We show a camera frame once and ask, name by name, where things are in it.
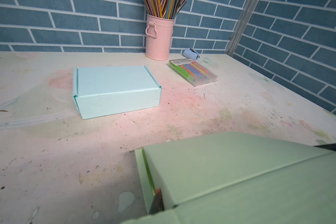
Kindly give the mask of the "light green paper box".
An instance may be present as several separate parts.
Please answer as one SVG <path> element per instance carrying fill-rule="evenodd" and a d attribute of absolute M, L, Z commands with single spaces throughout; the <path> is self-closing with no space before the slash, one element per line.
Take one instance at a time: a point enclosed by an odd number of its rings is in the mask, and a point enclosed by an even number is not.
<path fill-rule="evenodd" d="M 336 151 L 225 132 L 135 156 L 147 215 L 131 224 L 336 224 Z"/>

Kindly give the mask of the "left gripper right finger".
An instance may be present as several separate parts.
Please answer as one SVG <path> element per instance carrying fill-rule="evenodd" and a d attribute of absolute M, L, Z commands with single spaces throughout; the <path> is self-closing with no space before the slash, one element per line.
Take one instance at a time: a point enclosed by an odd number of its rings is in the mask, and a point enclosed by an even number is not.
<path fill-rule="evenodd" d="M 315 147 L 323 148 L 323 149 L 330 150 L 330 151 L 336 151 L 336 143 L 318 145 L 318 146 L 315 146 Z"/>

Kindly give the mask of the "light blue paper box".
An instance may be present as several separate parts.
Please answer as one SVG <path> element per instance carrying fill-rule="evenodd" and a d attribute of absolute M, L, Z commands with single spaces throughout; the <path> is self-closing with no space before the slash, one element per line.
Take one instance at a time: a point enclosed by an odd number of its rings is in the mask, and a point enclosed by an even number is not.
<path fill-rule="evenodd" d="M 73 101 L 82 119 L 157 107 L 162 87 L 146 66 L 76 67 Z"/>

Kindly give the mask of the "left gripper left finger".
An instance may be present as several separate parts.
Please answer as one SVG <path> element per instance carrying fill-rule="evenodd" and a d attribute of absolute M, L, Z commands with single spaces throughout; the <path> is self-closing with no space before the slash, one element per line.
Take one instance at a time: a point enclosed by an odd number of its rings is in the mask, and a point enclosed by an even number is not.
<path fill-rule="evenodd" d="M 154 193 L 153 201 L 149 209 L 149 215 L 153 215 L 164 211 L 163 197 L 161 189 L 157 189 Z"/>

